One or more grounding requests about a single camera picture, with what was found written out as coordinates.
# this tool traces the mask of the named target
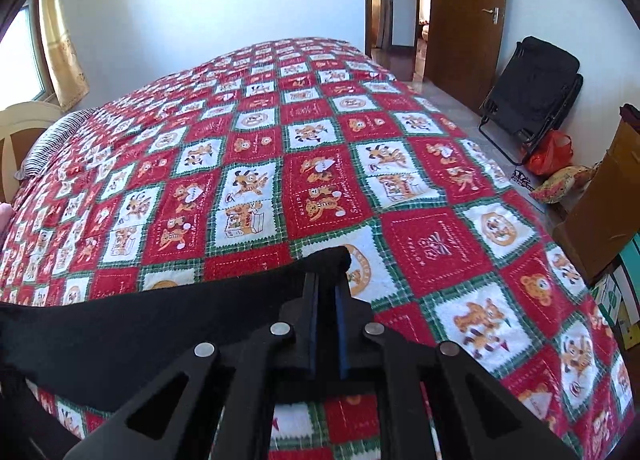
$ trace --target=brown cardboard box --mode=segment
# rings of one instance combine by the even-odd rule
[[[553,238],[587,283],[640,229],[640,134],[624,120],[600,169]]]

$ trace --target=beige headboard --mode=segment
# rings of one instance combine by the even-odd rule
[[[0,201],[10,202],[20,183],[15,172],[37,138],[62,116],[59,106],[41,101],[13,104],[0,111]]]

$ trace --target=silver screw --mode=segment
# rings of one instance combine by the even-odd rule
[[[289,324],[282,321],[271,325],[271,333],[273,335],[287,335],[290,330]]]
[[[385,326],[380,323],[367,323],[364,331],[369,335],[380,335],[385,331]]]
[[[198,357],[209,357],[215,351],[216,347],[211,343],[200,343],[193,349],[193,353]]]
[[[440,344],[440,353],[449,357],[455,357],[460,353],[460,347],[452,341],[445,341]]]

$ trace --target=yellow curtain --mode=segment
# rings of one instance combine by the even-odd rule
[[[40,31],[53,89],[66,112],[89,93],[89,84],[69,38],[60,0],[40,0]]]

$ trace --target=bedspread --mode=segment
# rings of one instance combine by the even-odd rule
[[[632,419],[611,329],[527,201],[446,112],[346,42],[260,43],[107,104],[16,208],[2,300],[83,302],[342,245],[378,321],[458,342],[583,458]],[[81,438],[107,417],[32,388]],[[271,454],[373,459],[377,434],[370,395],[279,406]]]

